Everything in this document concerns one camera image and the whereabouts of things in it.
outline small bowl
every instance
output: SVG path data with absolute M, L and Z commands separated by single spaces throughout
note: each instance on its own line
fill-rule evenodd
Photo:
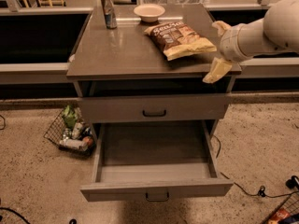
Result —
M 156 22 L 165 13 L 165 9 L 157 4 L 143 4 L 135 7 L 134 13 L 144 22 Z

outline cable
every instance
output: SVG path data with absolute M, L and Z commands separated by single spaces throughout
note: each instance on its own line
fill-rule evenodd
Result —
M 218 151 L 217 151 L 217 154 L 216 154 L 216 159 L 217 159 L 219 157 L 220 153 L 221 153 L 221 140 L 217 136 L 215 136 L 215 135 L 213 135 L 213 136 L 217 139 L 217 141 L 219 143 L 219 148 L 218 148 Z M 230 179 L 224 173 L 221 173 L 221 174 L 225 178 Z M 277 196 L 269 196 L 269 195 L 265 194 L 265 186 L 260 186 L 260 189 L 258 190 L 258 192 L 256 194 L 250 194 L 250 193 L 246 192 L 245 189 L 241 185 L 239 185 L 238 183 L 234 182 L 234 184 L 236 186 L 238 186 L 246 195 L 248 195 L 250 197 L 280 198 L 280 197 L 292 196 L 295 193 L 299 193 L 299 191 L 294 191 L 294 192 L 290 192 L 290 193 L 287 193 L 287 194 L 281 194 L 281 195 L 277 195 Z
M 0 115 L 1 119 L 3 120 L 3 125 L 0 127 L 0 131 L 3 131 L 7 127 L 6 119 Z
M 219 143 L 219 148 L 218 148 L 218 151 L 217 151 L 217 154 L 216 154 L 216 159 L 217 159 L 218 156 L 219 156 L 220 153 L 221 153 L 221 141 L 220 141 L 220 139 L 219 139 L 216 135 L 213 135 L 213 136 L 214 136 L 214 138 L 217 139 L 217 141 L 218 141 L 218 143 Z
M 11 212 L 15 215 L 17 215 L 19 218 L 21 218 L 26 224 L 30 224 L 28 220 L 26 220 L 25 217 L 23 217 L 21 214 L 19 214 L 18 212 L 8 208 L 8 207 L 0 207 L 0 210 L 5 210 L 5 211 L 8 211 L 8 212 Z

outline countertop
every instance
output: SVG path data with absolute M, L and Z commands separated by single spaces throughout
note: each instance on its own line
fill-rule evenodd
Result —
M 165 5 L 165 13 L 155 23 L 145 23 L 134 14 L 135 6 L 115 6 L 118 27 L 107 29 L 102 8 L 93 15 L 80 40 L 75 60 L 70 64 L 70 80 L 99 80 L 161 77 L 202 77 L 218 51 L 179 58 L 169 62 L 144 31 L 155 24 L 184 21 L 199 35 L 218 46 L 220 38 L 213 20 L 202 5 Z M 239 74 L 235 65 L 230 74 Z

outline beverage can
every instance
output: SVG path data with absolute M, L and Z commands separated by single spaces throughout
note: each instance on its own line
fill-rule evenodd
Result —
M 105 17 L 106 27 L 109 29 L 116 28 L 118 25 L 116 23 L 113 0 L 101 0 L 101 2 L 102 2 L 102 8 Z

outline chip bag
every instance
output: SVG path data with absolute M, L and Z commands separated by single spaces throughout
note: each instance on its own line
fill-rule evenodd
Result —
M 217 50 L 207 38 L 201 37 L 183 21 L 151 26 L 145 33 L 164 53 L 168 61 Z

